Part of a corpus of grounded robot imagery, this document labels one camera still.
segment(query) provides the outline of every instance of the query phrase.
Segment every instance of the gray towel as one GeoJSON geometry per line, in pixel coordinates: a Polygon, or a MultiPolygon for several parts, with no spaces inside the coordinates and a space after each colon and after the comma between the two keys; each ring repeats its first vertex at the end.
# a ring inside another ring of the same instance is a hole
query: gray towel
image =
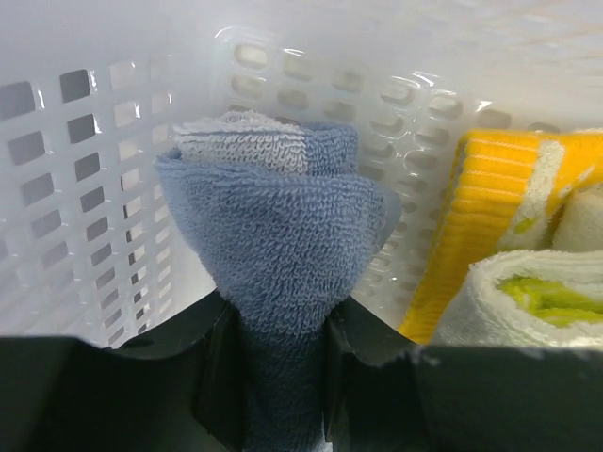
{"type": "Polygon", "coordinates": [[[249,113],[178,130],[156,167],[176,224],[240,311],[245,449],[325,450],[322,325],[397,224],[398,196],[355,174],[347,126],[249,113]]]}

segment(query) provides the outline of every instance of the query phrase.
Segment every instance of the terry cloth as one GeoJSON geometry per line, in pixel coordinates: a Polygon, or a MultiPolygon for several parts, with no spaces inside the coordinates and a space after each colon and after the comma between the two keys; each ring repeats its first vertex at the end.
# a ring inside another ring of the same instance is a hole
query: terry cloth
{"type": "Polygon", "coordinates": [[[473,266],[433,344],[603,347],[603,251],[497,254],[473,266]]]}
{"type": "Polygon", "coordinates": [[[572,195],[563,208],[552,248],[569,252],[603,250],[602,184],[589,186],[572,195]]]}
{"type": "Polygon", "coordinates": [[[603,134],[476,130],[463,137],[425,274],[399,331],[426,344],[469,266],[547,246],[560,207],[603,182],[603,134]]]}
{"type": "Polygon", "coordinates": [[[245,450],[325,450],[322,324],[383,229],[395,227],[386,212],[399,218],[399,199],[355,174],[357,136],[347,126],[297,127],[248,113],[180,134],[183,150],[158,157],[156,167],[185,240],[240,311],[245,450]]]}

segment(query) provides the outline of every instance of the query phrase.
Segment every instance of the folded towel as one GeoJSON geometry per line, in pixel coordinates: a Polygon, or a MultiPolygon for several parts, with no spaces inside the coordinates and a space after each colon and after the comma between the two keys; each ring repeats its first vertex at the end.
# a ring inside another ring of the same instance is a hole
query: folded towel
{"type": "Polygon", "coordinates": [[[563,209],[552,248],[570,252],[603,250],[603,184],[572,195],[563,209]]]}
{"type": "Polygon", "coordinates": [[[603,182],[603,134],[473,131],[460,142],[427,268],[399,331],[429,342],[469,266],[549,244],[571,192],[603,182]]]}
{"type": "Polygon", "coordinates": [[[183,149],[156,167],[184,238],[240,311],[245,448],[324,450],[322,324],[396,226],[399,199],[355,174],[347,126],[247,113],[180,133],[183,149]]]}
{"type": "Polygon", "coordinates": [[[603,347],[603,251],[497,254],[473,266],[433,344],[603,347]]]}

